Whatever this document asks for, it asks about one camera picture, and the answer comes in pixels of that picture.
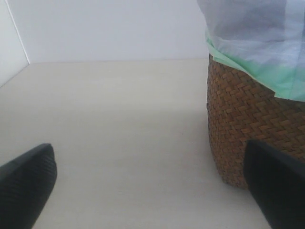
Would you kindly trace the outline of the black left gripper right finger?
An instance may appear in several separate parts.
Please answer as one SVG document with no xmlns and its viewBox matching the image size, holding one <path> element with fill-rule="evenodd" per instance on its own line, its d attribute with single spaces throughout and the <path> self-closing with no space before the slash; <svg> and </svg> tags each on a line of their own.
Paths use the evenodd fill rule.
<svg viewBox="0 0 305 229">
<path fill-rule="evenodd" d="M 273 229 L 305 227 L 305 164 L 264 142 L 250 140 L 244 154 L 248 189 Z"/>
</svg>

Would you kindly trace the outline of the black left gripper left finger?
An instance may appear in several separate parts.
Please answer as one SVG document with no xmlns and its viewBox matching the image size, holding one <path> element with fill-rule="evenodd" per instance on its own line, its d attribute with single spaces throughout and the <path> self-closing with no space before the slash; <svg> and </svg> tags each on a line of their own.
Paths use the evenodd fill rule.
<svg viewBox="0 0 305 229">
<path fill-rule="evenodd" d="M 57 179 L 51 144 L 44 143 L 0 167 L 0 227 L 31 229 Z"/>
</svg>

